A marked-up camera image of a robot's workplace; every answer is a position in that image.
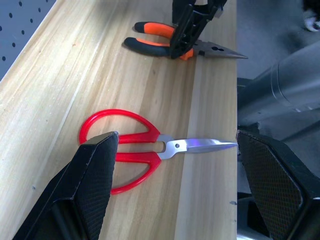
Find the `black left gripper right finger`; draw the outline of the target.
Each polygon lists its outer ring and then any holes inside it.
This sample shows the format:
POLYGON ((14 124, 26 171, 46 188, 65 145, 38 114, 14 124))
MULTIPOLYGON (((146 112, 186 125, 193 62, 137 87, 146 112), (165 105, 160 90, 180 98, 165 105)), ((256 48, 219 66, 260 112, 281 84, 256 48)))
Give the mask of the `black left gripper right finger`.
POLYGON ((320 178, 283 142, 240 130, 251 194, 273 240, 320 240, 320 178))

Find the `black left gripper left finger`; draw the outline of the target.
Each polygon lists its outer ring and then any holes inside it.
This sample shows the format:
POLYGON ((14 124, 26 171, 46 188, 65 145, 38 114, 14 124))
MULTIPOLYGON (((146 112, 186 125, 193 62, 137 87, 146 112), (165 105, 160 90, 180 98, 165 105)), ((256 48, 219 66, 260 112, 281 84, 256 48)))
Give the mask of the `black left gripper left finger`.
POLYGON ((47 184, 12 240, 98 240, 111 196, 119 135, 81 144, 47 184))

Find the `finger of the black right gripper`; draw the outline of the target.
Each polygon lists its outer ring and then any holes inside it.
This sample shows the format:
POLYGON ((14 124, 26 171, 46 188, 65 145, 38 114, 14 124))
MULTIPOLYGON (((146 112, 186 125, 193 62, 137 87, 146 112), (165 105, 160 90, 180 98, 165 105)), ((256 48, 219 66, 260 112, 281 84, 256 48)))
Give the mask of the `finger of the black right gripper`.
POLYGON ((179 21, 179 55, 186 54, 194 45, 208 22, 218 11, 217 4, 189 4, 179 21))
POLYGON ((170 58, 177 59, 190 48, 194 5, 187 5, 170 40, 170 58))

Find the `blue pegboard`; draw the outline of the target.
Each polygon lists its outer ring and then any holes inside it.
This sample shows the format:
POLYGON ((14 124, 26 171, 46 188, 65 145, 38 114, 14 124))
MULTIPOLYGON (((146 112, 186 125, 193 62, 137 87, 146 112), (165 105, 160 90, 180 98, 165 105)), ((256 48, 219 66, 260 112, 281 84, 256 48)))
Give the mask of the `blue pegboard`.
POLYGON ((57 0, 0 0, 0 81, 57 0))

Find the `orange black needle-nose pliers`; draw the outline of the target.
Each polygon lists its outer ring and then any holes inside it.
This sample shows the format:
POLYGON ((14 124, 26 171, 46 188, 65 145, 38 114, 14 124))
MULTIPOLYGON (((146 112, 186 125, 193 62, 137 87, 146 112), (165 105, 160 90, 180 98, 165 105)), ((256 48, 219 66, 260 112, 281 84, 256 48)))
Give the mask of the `orange black needle-nose pliers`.
MULTIPOLYGON (((140 21, 135 23, 134 30, 138 33, 151 34, 170 39, 174 33, 174 27, 151 21, 140 21)), ((170 55, 170 45, 168 43, 156 43, 147 41, 141 38, 127 37, 124 40, 124 45, 132 51, 143 55, 155 57, 168 57, 170 55)), ((229 59, 247 59, 248 57, 242 55, 229 48, 215 44, 213 42, 206 42, 198 39, 192 48, 180 56, 182 60, 188 60, 196 55, 204 56, 206 58, 229 58, 229 59)))

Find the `silver robot body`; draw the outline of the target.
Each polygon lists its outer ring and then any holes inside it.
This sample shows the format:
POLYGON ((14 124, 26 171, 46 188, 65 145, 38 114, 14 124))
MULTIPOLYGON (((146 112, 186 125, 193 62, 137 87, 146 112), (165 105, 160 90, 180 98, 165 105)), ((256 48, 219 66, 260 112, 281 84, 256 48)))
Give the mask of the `silver robot body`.
POLYGON ((237 123, 250 126, 289 112, 320 108, 320 41, 250 81, 237 95, 237 123))

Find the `black and white object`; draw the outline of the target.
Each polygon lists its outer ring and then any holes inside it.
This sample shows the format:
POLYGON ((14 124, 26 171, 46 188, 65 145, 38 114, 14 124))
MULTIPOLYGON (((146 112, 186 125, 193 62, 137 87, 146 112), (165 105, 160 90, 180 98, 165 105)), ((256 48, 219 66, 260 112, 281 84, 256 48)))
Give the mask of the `black and white object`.
POLYGON ((320 0, 302 0, 304 25, 310 32, 320 32, 320 0))

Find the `red handled scissors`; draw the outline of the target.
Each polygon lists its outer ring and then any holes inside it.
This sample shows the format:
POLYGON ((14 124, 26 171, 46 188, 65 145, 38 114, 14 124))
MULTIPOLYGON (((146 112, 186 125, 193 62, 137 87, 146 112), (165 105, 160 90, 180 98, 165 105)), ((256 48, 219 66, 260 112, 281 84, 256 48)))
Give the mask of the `red handled scissors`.
POLYGON ((116 154, 116 161, 120 163, 134 163, 148 165, 147 171, 136 180, 111 189, 112 195, 127 192, 145 181, 160 166, 163 160, 171 159, 175 154, 198 154, 222 151, 237 147, 236 142, 223 141, 212 138, 188 138, 174 139, 170 135, 161 134, 161 132, 146 118, 131 111, 123 109, 105 109, 91 115, 80 128, 78 141, 83 144, 87 141, 87 135, 92 125, 98 120, 107 116, 125 116, 136 120, 147 128, 145 132, 131 133, 119 136, 119 144, 146 144, 146 143, 164 143, 162 152, 119 152, 116 154))

